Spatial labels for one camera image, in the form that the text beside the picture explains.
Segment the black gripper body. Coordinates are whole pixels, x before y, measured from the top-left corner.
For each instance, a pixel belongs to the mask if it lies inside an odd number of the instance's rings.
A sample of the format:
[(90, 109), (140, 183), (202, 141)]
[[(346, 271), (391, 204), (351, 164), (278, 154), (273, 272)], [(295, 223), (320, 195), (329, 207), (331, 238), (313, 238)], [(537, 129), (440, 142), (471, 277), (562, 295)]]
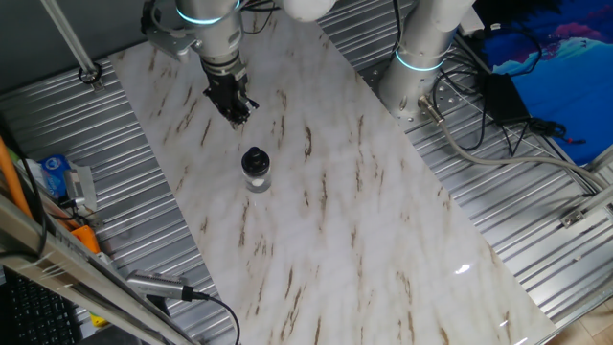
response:
[(242, 63), (225, 66), (203, 63), (202, 67), (209, 82), (203, 94), (223, 117), (229, 112), (240, 113), (246, 101), (254, 101), (246, 93), (248, 76)]

